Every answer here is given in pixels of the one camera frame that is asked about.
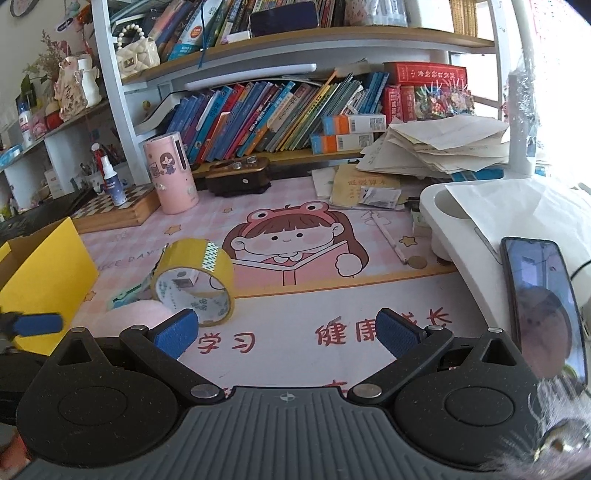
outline chess board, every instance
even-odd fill
[[[107,194],[101,194],[84,205],[72,215],[78,233],[142,225],[160,206],[153,185],[129,187],[125,189],[125,195],[127,202],[118,207]]]

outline yellow tape roll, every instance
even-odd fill
[[[209,282],[197,282],[204,273]],[[234,311],[232,260],[207,240],[185,238],[171,244],[162,254],[151,288],[154,297],[174,312],[193,309],[200,326],[225,322]]]

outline smartphone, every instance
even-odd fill
[[[587,383],[583,326],[558,245],[506,236],[501,258],[512,338],[538,378],[564,375]]]

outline medicine box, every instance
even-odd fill
[[[374,134],[312,135],[310,142],[314,154],[361,150],[374,143]]]
[[[386,131],[386,116],[374,113],[364,115],[335,115],[322,119],[325,135],[366,134]]]

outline pen holder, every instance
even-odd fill
[[[163,212],[175,215],[196,205],[197,188],[180,134],[173,132],[148,140],[144,152]]]

